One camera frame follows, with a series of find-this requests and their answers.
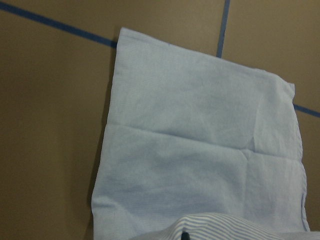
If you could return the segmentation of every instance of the light blue cloth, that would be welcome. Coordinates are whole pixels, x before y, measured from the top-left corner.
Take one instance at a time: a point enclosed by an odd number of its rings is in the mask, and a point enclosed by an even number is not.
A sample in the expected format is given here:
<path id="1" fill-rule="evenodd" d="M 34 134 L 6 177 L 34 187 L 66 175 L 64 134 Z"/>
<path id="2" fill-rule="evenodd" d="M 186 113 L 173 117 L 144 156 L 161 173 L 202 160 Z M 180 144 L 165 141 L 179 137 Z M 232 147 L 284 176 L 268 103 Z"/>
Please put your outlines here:
<path id="1" fill-rule="evenodd" d="M 92 196 L 96 240 L 222 213 L 309 231 L 295 87 L 122 28 Z"/>

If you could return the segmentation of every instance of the black object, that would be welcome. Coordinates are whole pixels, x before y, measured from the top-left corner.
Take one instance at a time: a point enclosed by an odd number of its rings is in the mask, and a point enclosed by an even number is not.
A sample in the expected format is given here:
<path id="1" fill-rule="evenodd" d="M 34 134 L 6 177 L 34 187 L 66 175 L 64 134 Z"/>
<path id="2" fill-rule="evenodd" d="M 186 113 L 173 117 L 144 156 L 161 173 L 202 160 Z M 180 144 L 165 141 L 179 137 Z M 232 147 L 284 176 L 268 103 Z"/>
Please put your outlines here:
<path id="1" fill-rule="evenodd" d="M 183 232 L 181 235 L 181 240 L 190 240 L 190 235 L 187 232 Z"/>

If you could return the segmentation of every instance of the towel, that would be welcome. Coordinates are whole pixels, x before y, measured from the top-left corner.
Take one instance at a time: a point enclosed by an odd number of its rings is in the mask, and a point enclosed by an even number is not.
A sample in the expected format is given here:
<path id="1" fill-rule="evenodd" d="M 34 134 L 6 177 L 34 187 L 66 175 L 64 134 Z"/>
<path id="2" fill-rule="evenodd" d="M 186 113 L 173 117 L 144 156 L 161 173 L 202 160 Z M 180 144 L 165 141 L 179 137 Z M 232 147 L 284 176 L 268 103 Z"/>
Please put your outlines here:
<path id="1" fill-rule="evenodd" d="M 203 213 L 309 231 L 294 95 L 273 73 L 122 28 L 94 238 L 128 240 Z"/>

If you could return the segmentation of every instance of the blue line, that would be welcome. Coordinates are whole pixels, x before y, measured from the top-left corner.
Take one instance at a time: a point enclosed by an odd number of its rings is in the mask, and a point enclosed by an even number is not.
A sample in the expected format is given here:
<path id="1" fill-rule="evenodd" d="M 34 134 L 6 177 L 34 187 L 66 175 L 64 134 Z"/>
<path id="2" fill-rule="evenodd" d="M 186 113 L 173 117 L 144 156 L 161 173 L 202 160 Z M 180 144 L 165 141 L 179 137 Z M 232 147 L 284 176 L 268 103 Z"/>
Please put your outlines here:
<path id="1" fill-rule="evenodd" d="M 36 21 L 38 23 L 45 24 L 50 27 L 68 32 L 70 34 L 77 35 L 79 37 L 89 39 L 89 40 L 92 40 L 94 42 L 97 42 L 97 43 L 100 43 L 103 45 L 107 45 L 107 46 L 114 48 L 114 49 L 117 47 L 117 42 L 112 41 L 110 39 L 107 39 L 105 37 L 95 35 L 93 33 L 81 30 L 81 29 L 76 28 L 74 26 L 70 26 L 70 25 L 64 24 L 62 22 L 52 20 L 52 19 L 47 18 L 45 16 L 41 16 L 41 15 L 32 13 L 30 11 L 23 10 L 21 8 L 6 4 L 1 1 L 0 1 L 0 9 L 7 11 L 9 13 L 24 17 L 26 19 L 30 19 L 30 20 Z"/>
<path id="2" fill-rule="evenodd" d="M 223 50 L 223 48 L 224 48 L 224 40 L 225 40 L 225 32 L 226 32 L 226 27 L 227 27 L 229 6 L 230 6 L 230 0 L 225 0 L 225 1 L 224 1 L 222 21 L 221 21 L 221 28 L 220 28 L 220 36 L 219 36 L 219 42 L 218 42 L 218 49 L 217 49 L 217 51 L 216 51 L 216 56 L 217 56 L 218 58 L 221 58 L 221 57 L 222 57 L 222 50 Z"/>
<path id="3" fill-rule="evenodd" d="M 219 58 L 221 58 L 221 56 L 222 56 L 222 50 L 223 50 L 223 46 L 224 46 L 224 38 L 225 38 L 225 31 L 226 31 L 226 26 L 227 26 L 227 18 L 228 18 L 229 6 L 230 6 L 230 0 L 225 0 L 223 16 L 222 16 L 222 22 L 221 22 L 221 30 L 220 30 L 218 50 L 217 50 L 217 53 L 216 53 L 216 56 L 219 57 Z M 95 35 L 93 33 L 81 30 L 79 28 L 64 24 L 64 23 L 59 22 L 59 21 L 52 20 L 50 18 L 47 18 L 45 16 L 41 16 L 41 15 L 32 13 L 30 11 L 23 10 L 21 8 L 6 4 L 6 3 L 1 2 L 1 1 L 0 1 L 0 9 L 4 10 L 4 11 L 7 11 L 9 13 L 16 14 L 18 16 L 24 17 L 26 19 L 30 19 L 30 20 L 36 21 L 38 23 L 42 23 L 42 24 L 48 25 L 50 27 L 53 27 L 53 28 L 68 32 L 70 34 L 77 35 L 79 37 L 82 37 L 82 38 L 85 38 L 85 39 L 88 39 L 88 40 L 92 40 L 94 42 L 106 45 L 106 46 L 114 48 L 114 49 L 117 47 L 117 42 L 112 41 L 110 39 L 107 39 L 105 37 L 102 37 L 102 36 L 99 36 L 99 35 Z M 308 109 L 306 107 L 299 106 L 299 105 L 296 105 L 296 104 L 294 104 L 293 106 L 294 106 L 294 109 L 296 111 L 300 111 L 300 112 L 312 115 L 314 117 L 320 118 L 320 112 L 317 112 L 317 111 L 314 111 L 314 110 L 311 110 L 311 109 Z"/>
<path id="4" fill-rule="evenodd" d="M 312 115 L 314 117 L 320 118 L 320 112 L 317 112 L 317 111 L 308 109 L 308 108 L 306 108 L 304 106 L 299 106 L 299 105 L 296 105 L 296 104 L 293 104 L 293 106 L 294 106 L 294 109 L 296 111 L 300 111 L 300 112 L 303 112 L 305 114 L 309 114 L 309 115 Z"/>

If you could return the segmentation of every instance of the striped cloth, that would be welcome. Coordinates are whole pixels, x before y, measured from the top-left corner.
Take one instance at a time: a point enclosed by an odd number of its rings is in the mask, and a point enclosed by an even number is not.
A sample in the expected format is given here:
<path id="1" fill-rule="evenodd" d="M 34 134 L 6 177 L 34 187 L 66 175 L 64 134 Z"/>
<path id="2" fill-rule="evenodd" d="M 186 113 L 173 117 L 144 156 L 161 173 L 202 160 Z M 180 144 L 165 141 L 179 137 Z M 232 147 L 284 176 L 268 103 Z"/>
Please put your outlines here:
<path id="1" fill-rule="evenodd" d="M 162 231 L 131 240 L 180 240 L 183 232 L 190 240 L 320 240 L 320 232 L 275 233 L 241 217 L 212 212 L 184 215 Z"/>

